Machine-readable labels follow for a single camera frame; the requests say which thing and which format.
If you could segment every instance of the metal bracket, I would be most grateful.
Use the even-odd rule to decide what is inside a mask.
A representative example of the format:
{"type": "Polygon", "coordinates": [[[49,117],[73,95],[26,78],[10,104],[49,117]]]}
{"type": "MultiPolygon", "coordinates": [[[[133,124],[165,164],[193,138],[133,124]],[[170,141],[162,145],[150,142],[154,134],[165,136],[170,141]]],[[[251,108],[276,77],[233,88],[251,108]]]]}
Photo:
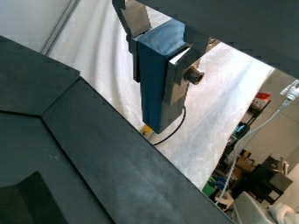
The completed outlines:
{"type": "Polygon", "coordinates": [[[137,38],[150,29],[145,6],[134,0],[112,0],[112,4],[125,29],[128,51],[133,55],[133,79],[136,82],[140,82],[137,38]]]}

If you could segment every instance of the black cable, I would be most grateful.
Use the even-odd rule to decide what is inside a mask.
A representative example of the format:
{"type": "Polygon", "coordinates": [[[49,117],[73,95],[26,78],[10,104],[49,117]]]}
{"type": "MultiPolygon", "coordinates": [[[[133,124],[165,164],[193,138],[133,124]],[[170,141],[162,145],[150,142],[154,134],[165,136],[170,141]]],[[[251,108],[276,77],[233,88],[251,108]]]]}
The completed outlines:
{"type": "Polygon", "coordinates": [[[180,122],[177,128],[174,129],[172,134],[164,140],[161,140],[158,143],[154,143],[153,145],[157,145],[157,144],[162,143],[173,135],[173,133],[177,131],[177,129],[182,126],[182,121],[184,121],[184,118],[185,118],[185,114],[186,114],[185,113],[185,107],[182,106],[182,117],[181,117],[181,122],[180,122]]]}

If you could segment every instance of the yellow connector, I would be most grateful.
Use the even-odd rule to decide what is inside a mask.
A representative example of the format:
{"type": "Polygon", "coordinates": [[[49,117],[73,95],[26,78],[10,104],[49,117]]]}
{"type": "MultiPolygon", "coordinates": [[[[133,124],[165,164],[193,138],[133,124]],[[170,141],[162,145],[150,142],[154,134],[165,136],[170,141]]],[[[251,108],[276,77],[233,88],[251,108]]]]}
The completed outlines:
{"type": "Polygon", "coordinates": [[[140,133],[145,139],[149,139],[154,132],[146,125],[144,125],[144,127],[140,129],[140,133]]]}

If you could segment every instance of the white backdrop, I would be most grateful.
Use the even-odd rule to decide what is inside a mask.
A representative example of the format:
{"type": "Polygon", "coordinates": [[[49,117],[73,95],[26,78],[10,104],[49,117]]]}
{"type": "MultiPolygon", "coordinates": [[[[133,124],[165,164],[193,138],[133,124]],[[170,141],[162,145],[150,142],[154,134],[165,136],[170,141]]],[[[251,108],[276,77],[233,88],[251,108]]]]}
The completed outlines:
{"type": "MultiPolygon", "coordinates": [[[[81,71],[82,78],[140,129],[141,103],[132,56],[110,0],[81,0],[50,56],[81,71]]],[[[190,182],[202,188],[232,133],[272,68],[224,44],[202,57],[205,77],[190,86],[185,122],[156,148],[190,182]]],[[[156,143],[173,131],[178,117],[156,143]]]]}

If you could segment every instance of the gray metal panel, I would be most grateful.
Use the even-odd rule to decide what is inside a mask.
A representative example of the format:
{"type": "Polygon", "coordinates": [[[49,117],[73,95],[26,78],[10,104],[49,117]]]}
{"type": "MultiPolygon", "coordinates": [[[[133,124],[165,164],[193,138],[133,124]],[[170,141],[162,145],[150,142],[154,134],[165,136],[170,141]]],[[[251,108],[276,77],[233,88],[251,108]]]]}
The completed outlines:
{"type": "Polygon", "coordinates": [[[82,80],[41,119],[116,223],[232,223],[82,80]]]}
{"type": "Polygon", "coordinates": [[[299,2],[295,0],[138,0],[299,78],[299,2]]]}
{"type": "Polygon", "coordinates": [[[0,113],[0,186],[41,173],[69,224],[112,223],[40,118],[0,113]]]}
{"type": "Polygon", "coordinates": [[[0,110],[40,116],[80,72],[0,36],[0,110]]]}

